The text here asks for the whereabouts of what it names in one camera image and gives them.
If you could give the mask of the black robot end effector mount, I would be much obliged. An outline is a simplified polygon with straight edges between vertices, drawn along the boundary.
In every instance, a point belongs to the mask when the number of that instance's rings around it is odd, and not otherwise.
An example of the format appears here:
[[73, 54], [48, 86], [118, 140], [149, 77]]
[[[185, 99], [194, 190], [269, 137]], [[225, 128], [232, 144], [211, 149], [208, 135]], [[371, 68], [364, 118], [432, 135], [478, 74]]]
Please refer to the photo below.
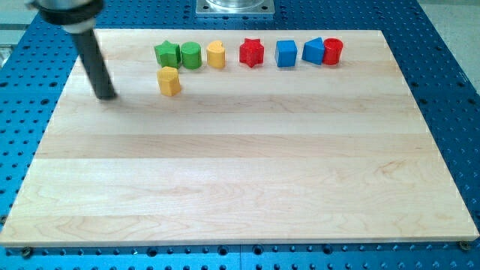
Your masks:
[[95, 17], [103, 10], [103, 0], [25, 0], [28, 9], [38, 10], [49, 24], [61, 26], [66, 32], [80, 34], [92, 30]]

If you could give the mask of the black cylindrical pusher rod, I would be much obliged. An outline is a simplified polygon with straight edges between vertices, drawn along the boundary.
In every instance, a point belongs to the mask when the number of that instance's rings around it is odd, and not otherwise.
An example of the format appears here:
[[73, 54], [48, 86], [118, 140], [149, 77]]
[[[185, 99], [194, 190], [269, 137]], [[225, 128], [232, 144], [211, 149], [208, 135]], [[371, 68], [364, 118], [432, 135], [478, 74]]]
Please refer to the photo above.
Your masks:
[[116, 92], [94, 31], [90, 28], [71, 36], [95, 97], [105, 101], [115, 98]]

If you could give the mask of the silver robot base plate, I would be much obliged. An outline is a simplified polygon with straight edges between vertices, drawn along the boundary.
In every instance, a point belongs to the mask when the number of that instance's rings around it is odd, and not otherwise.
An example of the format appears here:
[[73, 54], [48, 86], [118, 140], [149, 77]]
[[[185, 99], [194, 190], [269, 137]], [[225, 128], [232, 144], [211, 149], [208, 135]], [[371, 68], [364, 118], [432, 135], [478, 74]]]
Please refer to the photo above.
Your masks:
[[274, 14], [274, 0], [196, 0], [196, 13], [217, 14]]

